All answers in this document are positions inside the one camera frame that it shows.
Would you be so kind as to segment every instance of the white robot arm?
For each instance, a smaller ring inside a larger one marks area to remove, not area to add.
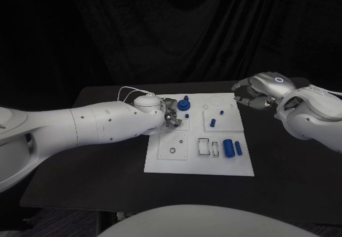
[[[143,92],[133,105],[116,101],[45,112],[0,108],[0,192],[58,152],[155,134],[165,120],[181,124],[176,101]]]
[[[233,90],[247,86],[253,99],[236,97],[244,105],[264,110],[277,105],[274,117],[282,120],[287,132],[299,139],[318,140],[337,152],[342,152],[342,100],[313,85],[298,89],[290,79],[279,73],[260,73],[241,80]]]

